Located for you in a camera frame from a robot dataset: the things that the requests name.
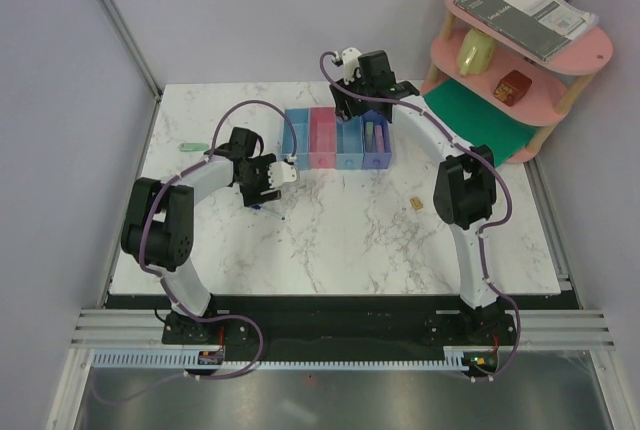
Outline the long green highlighter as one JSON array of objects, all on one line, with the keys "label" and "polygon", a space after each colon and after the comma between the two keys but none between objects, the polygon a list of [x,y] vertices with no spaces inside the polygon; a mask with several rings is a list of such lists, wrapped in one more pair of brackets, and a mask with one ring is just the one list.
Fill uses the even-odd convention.
[{"label": "long green highlighter", "polygon": [[372,121],[367,121],[364,124],[364,143],[366,153],[371,153],[374,149],[374,132],[374,123]]}]

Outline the teal blue drawer box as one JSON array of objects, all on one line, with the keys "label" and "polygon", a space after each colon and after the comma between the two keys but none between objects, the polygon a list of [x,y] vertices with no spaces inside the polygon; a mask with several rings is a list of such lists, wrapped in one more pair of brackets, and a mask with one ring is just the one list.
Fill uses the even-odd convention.
[{"label": "teal blue drawer box", "polygon": [[364,156],[362,122],[359,117],[337,122],[336,168],[338,170],[360,170]]}]

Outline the purple drawer box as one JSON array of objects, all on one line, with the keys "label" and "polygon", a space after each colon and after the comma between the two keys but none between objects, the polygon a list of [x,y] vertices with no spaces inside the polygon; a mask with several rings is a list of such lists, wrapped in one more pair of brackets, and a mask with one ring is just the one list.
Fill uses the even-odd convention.
[{"label": "purple drawer box", "polygon": [[376,112],[369,111],[362,117],[364,170],[386,170],[391,164],[392,148],[389,124]]}]

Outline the pink drawer box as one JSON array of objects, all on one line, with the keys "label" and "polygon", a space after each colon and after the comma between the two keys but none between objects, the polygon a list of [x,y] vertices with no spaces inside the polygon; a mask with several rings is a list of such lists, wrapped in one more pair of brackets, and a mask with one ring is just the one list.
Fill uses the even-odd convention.
[{"label": "pink drawer box", "polygon": [[336,117],[331,107],[310,110],[309,159],[312,169],[336,165]]}]

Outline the light blue drawer box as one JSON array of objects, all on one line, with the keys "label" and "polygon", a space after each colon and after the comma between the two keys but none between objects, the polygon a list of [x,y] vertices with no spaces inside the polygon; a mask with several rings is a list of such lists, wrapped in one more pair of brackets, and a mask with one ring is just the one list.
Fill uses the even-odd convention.
[{"label": "light blue drawer box", "polygon": [[292,126],[289,126],[288,123],[283,124],[281,157],[283,160],[286,160],[293,151],[296,151],[295,166],[301,171],[310,170],[310,109],[288,109],[285,111],[285,115],[290,120]]}]

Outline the small yellow eraser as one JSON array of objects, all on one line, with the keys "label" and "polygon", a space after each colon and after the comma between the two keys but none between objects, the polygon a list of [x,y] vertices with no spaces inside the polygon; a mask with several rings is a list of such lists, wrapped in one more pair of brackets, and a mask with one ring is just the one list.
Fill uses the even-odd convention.
[{"label": "small yellow eraser", "polygon": [[413,197],[410,199],[410,203],[415,210],[420,210],[423,208],[423,204],[421,200],[417,197]]}]

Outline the pink highlighter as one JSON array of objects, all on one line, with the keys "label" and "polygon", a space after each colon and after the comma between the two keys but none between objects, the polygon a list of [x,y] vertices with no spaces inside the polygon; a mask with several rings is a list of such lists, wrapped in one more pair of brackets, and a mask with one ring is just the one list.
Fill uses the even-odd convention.
[{"label": "pink highlighter", "polygon": [[375,135],[375,145],[377,153],[385,153],[386,145],[384,138],[384,128],[381,124],[377,124],[374,126],[374,135]]}]

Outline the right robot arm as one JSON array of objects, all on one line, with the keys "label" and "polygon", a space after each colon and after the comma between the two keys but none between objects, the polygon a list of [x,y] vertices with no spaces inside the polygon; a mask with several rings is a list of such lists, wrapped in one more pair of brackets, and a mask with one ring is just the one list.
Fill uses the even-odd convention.
[{"label": "right robot arm", "polygon": [[489,274],[485,243],[487,229],[509,220],[492,218],[497,194],[508,188],[491,149],[459,136],[430,109],[415,85],[397,80],[384,51],[326,51],[319,62],[331,62],[343,72],[341,79],[329,82],[340,119],[373,111],[437,163],[433,204],[454,238],[460,273],[458,331],[469,343],[483,342],[507,318],[500,307],[505,296]]}]

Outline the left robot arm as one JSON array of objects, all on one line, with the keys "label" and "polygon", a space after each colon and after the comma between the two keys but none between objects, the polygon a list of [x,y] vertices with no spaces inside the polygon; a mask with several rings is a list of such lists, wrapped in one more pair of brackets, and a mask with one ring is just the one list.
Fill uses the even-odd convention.
[{"label": "left robot arm", "polygon": [[207,310],[212,294],[191,260],[195,209],[213,193],[238,187],[245,207],[281,198],[281,187],[297,170],[264,151],[264,141],[246,128],[232,129],[228,142],[212,146],[187,169],[165,179],[138,178],[132,187],[120,237],[121,249],[142,272],[156,277],[174,313],[186,317],[185,332],[208,343],[219,319]]}]

